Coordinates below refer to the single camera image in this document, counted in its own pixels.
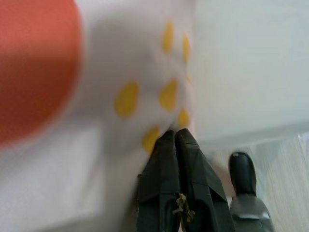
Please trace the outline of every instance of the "red circle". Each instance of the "red circle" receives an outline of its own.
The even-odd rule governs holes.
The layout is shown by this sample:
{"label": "red circle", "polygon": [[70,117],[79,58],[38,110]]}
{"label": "red circle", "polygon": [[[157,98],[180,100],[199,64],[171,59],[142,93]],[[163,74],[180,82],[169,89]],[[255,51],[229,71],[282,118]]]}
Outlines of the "red circle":
{"label": "red circle", "polygon": [[73,0],[0,0],[0,145],[48,124],[80,67]]}

